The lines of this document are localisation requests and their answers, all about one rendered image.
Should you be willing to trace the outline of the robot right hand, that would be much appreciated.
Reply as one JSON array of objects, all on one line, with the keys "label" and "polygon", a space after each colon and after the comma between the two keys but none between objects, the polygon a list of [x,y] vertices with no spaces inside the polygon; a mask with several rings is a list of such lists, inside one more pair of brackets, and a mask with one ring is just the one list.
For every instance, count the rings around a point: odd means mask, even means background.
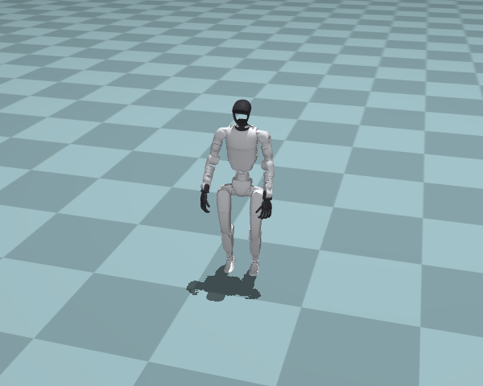
[{"label": "robot right hand", "polygon": [[202,192],[200,197],[200,206],[203,211],[205,211],[206,213],[210,213],[210,211],[208,211],[206,208],[206,204],[208,207],[210,207],[207,201],[207,193],[209,193],[209,185],[205,184],[204,190],[201,189],[200,191]]}]

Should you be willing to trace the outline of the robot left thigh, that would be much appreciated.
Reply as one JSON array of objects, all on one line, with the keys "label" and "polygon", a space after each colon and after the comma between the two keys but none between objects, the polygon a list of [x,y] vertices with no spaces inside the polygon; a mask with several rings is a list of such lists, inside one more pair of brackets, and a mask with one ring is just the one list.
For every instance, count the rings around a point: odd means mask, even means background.
[{"label": "robot left thigh", "polygon": [[260,238],[261,234],[261,224],[262,224],[262,217],[258,218],[261,215],[262,209],[258,213],[256,211],[262,205],[264,201],[263,197],[263,189],[261,187],[256,187],[254,185],[251,186],[250,191],[250,231],[249,231],[249,240],[256,240]]}]

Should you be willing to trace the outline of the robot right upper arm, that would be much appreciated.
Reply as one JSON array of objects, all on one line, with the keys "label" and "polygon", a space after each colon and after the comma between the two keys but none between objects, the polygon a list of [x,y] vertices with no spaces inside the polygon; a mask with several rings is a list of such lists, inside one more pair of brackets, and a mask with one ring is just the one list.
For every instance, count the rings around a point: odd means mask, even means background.
[{"label": "robot right upper arm", "polygon": [[221,127],[214,134],[213,142],[211,145],[211,152],[210,152],[211,158],[210,158],[209,164],[212,164],[212,165],[218,164],[220,157],[218,157],[217,155],[221,149],[221,146],[223,143],[222,140],[225,138],[227,129],[228,127]]}]

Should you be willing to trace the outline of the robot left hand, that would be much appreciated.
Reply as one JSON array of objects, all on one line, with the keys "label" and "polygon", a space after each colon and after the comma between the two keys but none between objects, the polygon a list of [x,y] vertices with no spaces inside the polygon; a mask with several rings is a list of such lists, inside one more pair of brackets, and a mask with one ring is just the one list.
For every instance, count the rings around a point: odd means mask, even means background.
[{"label": "robot left hand", "polygon": [[266,198],[266,191],[264,191],[262,198],[264,199],[264,201],[262,202],[262,205],[256,211],[256,213],[258,213],[260,211],[260,209],[262,209],[261,215],[258,218],[261,218],[262,217],[261,219],[263,220],[263,219],[266,219],[267,217],[269,218],[271,216],[272,205],[271,205],[270,200],[272,200],[272,197],[271,198]]}]

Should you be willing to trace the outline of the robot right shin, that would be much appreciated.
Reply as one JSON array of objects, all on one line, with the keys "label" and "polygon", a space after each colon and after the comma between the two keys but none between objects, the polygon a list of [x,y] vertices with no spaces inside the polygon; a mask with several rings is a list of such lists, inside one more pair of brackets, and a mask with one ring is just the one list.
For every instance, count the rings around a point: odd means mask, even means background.
[{"label": "robot right shin", "polygon": [[227,234],[221,234],[223,248],[226,251],[227,259],[233,260],[233,235],[228,236]]}]

